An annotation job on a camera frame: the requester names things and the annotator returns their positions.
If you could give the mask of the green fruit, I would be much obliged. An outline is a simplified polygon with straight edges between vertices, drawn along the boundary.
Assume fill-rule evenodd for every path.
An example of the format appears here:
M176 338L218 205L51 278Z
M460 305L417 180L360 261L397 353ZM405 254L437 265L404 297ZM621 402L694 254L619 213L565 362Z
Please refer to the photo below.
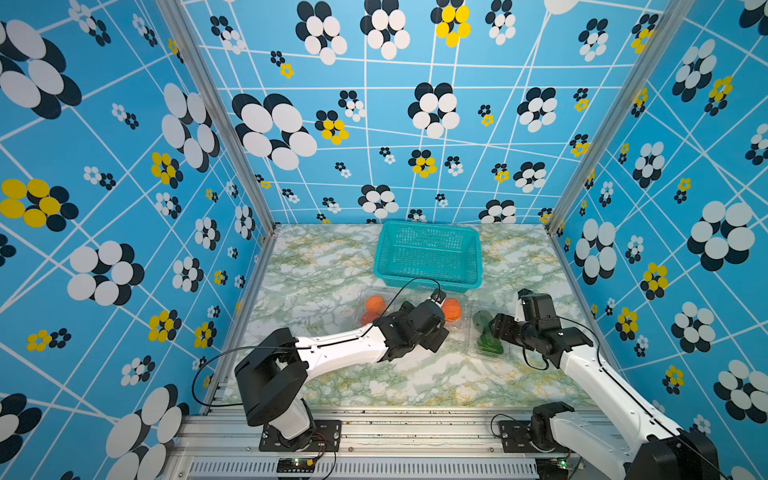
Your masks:
M505 347L501 341L493 337L490 333L480 335L477 340L478 351L486 356L501 356L505 353Z
M489 332L490 323L492 320L493 315L487 310L479 310L472 316L473 325L480 335L484 335Z

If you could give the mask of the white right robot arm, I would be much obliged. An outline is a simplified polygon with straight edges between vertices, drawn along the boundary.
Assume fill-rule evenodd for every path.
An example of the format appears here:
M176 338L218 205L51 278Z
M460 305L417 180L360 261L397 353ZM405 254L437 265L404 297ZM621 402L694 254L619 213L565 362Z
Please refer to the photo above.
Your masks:
M536 448L568 449L610 479L725 478L714 443L684 430L623 380L604 361L597 334L558 315L550 295L522 289L514 314L498 313L483 325L570 377L620 434L605 434L572 406L552 402L532 411L529 436Z

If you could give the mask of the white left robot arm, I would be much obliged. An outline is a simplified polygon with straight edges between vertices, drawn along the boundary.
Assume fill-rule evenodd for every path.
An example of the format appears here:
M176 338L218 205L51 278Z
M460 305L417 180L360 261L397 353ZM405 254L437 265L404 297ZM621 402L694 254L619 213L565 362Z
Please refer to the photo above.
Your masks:
M288 328L267 336L235 366L247 424L262 426L281 449L300 451L329 444L306 401L304 384L347 367L391 362L416 348L437 352L449 334L439 303L405 302L391 314L355 330L322 337L296 337Z

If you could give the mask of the orange fruit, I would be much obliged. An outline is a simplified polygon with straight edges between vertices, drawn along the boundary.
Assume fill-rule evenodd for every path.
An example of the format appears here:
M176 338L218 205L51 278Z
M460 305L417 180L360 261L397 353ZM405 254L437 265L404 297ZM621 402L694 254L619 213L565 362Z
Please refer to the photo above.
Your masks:
M456 298L447 298L443 302L441 310L446 322L456 322L463 317L462 305Z
M387 308L387 302L382 296L374 295L369 297L365 301L365 309L367 312L374 312L376 314L383 313Z
M366 326L372 324L375 320L377 320L381 316L380 312L377 311L366 311L361 316L361 325Z

